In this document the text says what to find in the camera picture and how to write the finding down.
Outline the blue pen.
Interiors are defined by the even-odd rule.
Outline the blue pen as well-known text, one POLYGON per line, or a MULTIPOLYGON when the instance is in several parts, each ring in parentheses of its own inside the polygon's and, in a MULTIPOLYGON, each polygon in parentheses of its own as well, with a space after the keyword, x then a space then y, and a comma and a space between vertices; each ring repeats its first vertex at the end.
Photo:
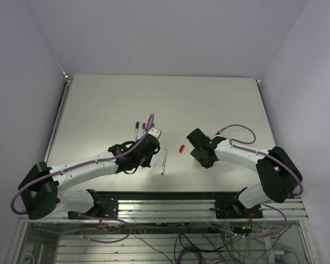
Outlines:
POLYGON ((138 128, 135 128, 134 141, 138 139, 138 128))

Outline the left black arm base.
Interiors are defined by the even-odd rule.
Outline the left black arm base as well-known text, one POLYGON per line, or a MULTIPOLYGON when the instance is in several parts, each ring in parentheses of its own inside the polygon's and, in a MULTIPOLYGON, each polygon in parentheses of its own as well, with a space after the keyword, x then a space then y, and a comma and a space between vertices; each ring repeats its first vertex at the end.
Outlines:
POLYGON ((78 201, 77 209, 68 211, 68 219, 103 220, 117 218, 119 204, 116 198, 106 192, 87 189, 83 201, 78 201))

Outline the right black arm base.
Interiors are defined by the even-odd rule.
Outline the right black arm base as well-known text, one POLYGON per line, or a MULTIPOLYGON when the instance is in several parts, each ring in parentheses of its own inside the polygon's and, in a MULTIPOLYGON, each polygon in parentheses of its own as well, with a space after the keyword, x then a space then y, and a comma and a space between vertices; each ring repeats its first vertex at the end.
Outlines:
POLYGON ((262 218, 263 213, 260 205, 253 208, 245 208, 238 200, 238 196, 245 190, 243 188, 239 192, 214 192, 214 206, 210 208, 216 214, 217 219, 238 219, 262 218))

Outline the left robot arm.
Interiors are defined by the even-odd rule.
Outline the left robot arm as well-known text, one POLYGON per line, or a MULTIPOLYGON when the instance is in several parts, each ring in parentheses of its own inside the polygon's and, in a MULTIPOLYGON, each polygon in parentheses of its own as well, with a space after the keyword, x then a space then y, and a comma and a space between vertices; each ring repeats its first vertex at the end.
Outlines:
POLYGON ((18 187, 24 213, 30 220, 54 211, 79 211, 96 218, 101 213, 96 192, 73 191, 72 187, 101 176, 131 175, 139 167, 150 167, 153 155, 160 151, 160 136, 160 131, 151 129, 137 141, 115 144, 79 163, 51 167, 46 162, 35 164, 18 187))

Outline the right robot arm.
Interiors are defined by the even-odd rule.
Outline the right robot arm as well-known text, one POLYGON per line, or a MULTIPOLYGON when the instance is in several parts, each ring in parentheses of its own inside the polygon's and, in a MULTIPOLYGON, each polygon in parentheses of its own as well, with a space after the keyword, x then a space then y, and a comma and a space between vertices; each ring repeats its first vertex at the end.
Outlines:
POLYGON ((257 205, 268 201, 281 204, 304 191, 303 176, 284 149, 249 147, 256 141, 256 135, 250 142, 228 139, 220 131, 210 138, 197 128, 186 138, 194 148, 190 154, 206 169, 215 162, 230 162, 257 173, 260 182, 243 188, 233 199, 232 213, 239 218, 257 205))

